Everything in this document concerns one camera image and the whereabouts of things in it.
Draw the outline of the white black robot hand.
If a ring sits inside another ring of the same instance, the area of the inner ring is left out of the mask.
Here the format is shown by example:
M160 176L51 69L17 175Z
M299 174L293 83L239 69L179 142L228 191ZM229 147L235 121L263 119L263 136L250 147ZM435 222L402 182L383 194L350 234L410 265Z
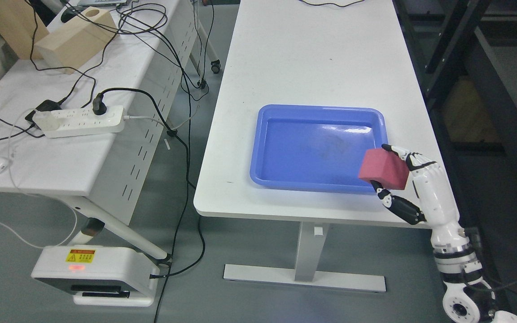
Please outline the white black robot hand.
M411 225L425 222L432 230L431 244L437 252L465 250L469 240L458 223L460 214L444 168L421 153L389 144L381 147L404 161L421 203L417 206L405 198L394 196L382 183L371 180L384 207Z

